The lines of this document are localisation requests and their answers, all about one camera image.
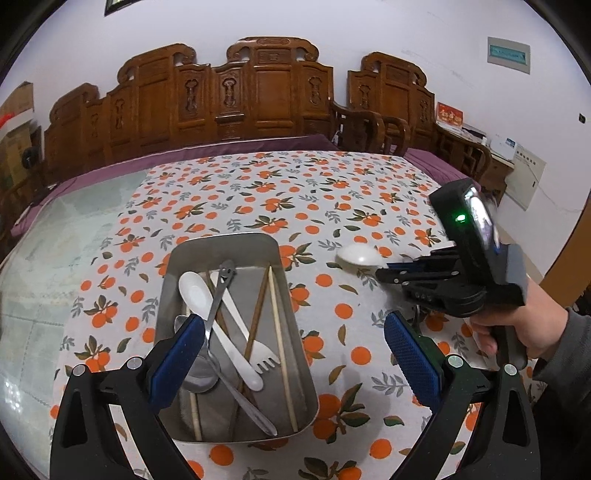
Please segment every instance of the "glass table top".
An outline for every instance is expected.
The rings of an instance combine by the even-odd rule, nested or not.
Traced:
[[[103,181],[45,206],[0,273],[0,422],[49,476],[53,379],[72,299],[146,171]]]

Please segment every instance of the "electrical panel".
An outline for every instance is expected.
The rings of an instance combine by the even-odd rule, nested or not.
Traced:
[[[519,144],[512,161],[515,168],[505,179],[507,183],[505,193],[521,208],[527,210],[538,189],[546,162]]]

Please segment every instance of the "blue gripper pad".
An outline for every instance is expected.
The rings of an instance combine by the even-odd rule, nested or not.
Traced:
[[[171,405],[205,340],[205,323],[192,313],[179,330],[176,342],[154,372],[150,383],[150,407],[156,412]]]
[[[441,403],[443,388],[443,371],[437,358],[444,357],[439,348],[430,338],[419,337],[400,312],[392,312],[386,317],[384,338],[419,403],[435,413]],[[430,348],[429,342],[439,355]]]

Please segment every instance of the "finger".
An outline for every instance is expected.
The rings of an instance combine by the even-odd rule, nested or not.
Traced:
[[[470,319],[470,326],[472,327],[472,330],[474,330],[476,333],[484,333],[487,335],[491,334],[491,327],[481,325],[480,323],[474,323],[472,319]]]
[[[496,355],[498,347],[496,344],[496,340],[491,335],[478,333],[478,342],[480,343],[480,348],[482,348],[482,350],[487,355]]]
[[[514,325],[517,321],[517,309],[494,308],[486,309],[470,317],[470,322],[477,325]]]

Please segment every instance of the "purple bedsheet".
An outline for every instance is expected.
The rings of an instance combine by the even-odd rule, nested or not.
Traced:
[[[75,192],[95,183],[114,179],[136,173],[141,170],[154,168],[164,163],[172,163],[194,158],[215,157],[217,155],[235,155],[240,153],[273,152],[273,151],[295,151],[295,150],[324,150],[337,151],[336,148],[324,135],[308,135],[306,137],[285,137],[266,138],[261,140],[244,140],[236,142],[217,143],[210,145],[198,145],[186,147],[179,150],[155,153],[146,157],[134,158],[133,160],[116,163],[108,167],[99,168],[88,173],[79,175],[73,179],[66,180],[58,185],[43,201],[31,208],[26,217],[17,225],[12,227],[12,236],[24,234],[33,224],[35,217],[39,214],[41,207],[66,193]]]
[[[466,179],[467,175],[456,170],[449,163],[426,150],[409,148],[404,159],[413,164],[424,174],[429,175],[439,185],[445,185],[453,180]],[[474,185],[480,191],[480,185],[474,181]]]

